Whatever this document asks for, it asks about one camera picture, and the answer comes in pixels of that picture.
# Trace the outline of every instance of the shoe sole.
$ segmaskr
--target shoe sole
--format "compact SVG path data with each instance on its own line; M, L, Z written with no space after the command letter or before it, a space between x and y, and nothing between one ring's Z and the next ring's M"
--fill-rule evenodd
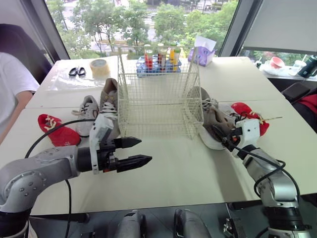
M219 141L216 141L203 126L200 126L198 128L198 133L199 133L199 136L202 139L203 143L208 148L213 149L213 150L224 150L225 149L225 147Z

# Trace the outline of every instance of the white t-shirt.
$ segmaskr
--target white t-shirt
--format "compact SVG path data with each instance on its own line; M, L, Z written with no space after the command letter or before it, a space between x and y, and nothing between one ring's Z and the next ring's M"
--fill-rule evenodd
M23 91L35 92L38 87L35 78L17 58L0 52L0 134L17 105L15 96Z

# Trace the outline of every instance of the sneaker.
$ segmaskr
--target sneaker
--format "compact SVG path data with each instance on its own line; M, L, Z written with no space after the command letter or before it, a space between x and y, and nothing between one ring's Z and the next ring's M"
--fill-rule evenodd
M231 107L238 113L239 115L246 117L248 119L259 119L260 121L260 136L263 136L268 127L269 123L267 123L259 113L255 113L252 109L245 103L234 103Z
M216 99L209 96L205 89L201 88L204 124L199 128L199 136L204 144L213 150L223 150L225 147L221 140L214 133L212 125L219 127L225 134L228 134L235 126L236 117L230 116L232 109L221 106Z
M96 119L98 115L98 104L93 96L89 95L84 98L83 103L80 105L80 111L73 110L73 115L81 119ZM93 121L79 122L76 124L76 131L81 137L88 137Z
M47 114L39 115L38 123L41 130L45 133L62 124L59 118ZM66 126L49 134L49 138L54 146L78 145L80 143L80 136L78 133Z
M108 78L100 96L99 113L104 114L113 122L113 130L108 139L112 140L120 135L118 125L118 83L114 78Z

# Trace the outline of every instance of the white wire basket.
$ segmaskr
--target white wire basket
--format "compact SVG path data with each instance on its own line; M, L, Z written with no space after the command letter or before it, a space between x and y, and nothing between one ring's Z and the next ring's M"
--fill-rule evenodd
M200 78L197 64L187 60L189 50L182 48L176 72L140 72L144 48L118 48L118 124L122 137L197 135L203 124Z

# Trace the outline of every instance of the tissue box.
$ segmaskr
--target tissue box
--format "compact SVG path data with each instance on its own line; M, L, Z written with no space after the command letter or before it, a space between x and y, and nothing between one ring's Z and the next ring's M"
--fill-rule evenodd
M210 51L206 47L203 47L203 46L198 46L196 48L197 48L197 53L195 55L194 62L201 66L206 66L207 64L209 64L212 61L212 58L216 50ZM188 55L188 61L192 61L194 49L195 48L192 48L190 50L190 53Z
M194 62L198 63L201 66L206 66L207 64L209 64L212 61L214 53L216 52L216 50L214 49L216 43L216 41L213 41L211 39L202 36L196 36L195 48L197 48L197 53L194 58ZM188 61L192 61L195 48L192 48L190 50Z

